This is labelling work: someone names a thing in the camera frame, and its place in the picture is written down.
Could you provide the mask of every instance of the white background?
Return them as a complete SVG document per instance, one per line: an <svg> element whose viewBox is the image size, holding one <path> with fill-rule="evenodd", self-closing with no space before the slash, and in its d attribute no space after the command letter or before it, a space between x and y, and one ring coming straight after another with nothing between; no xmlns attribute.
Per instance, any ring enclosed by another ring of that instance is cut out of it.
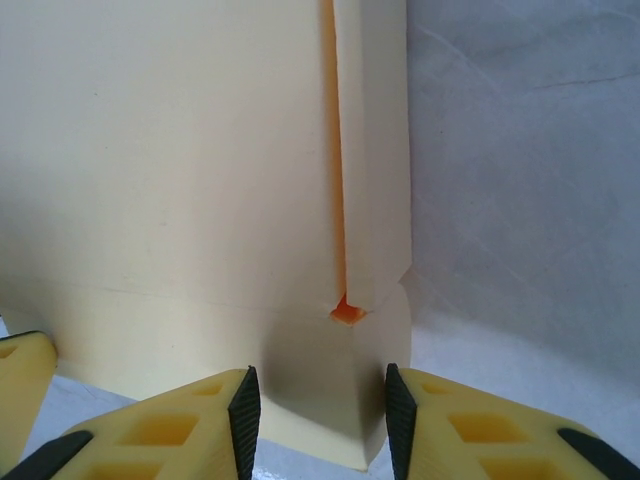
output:
<svg viewBox="0 0 640 480"><path fill-rule="evenodd" d="M640 463L640 2L409 1L413 366ZM56 379L29 450L128 403ZM261 479L391 479L261 442Z"/></svg>

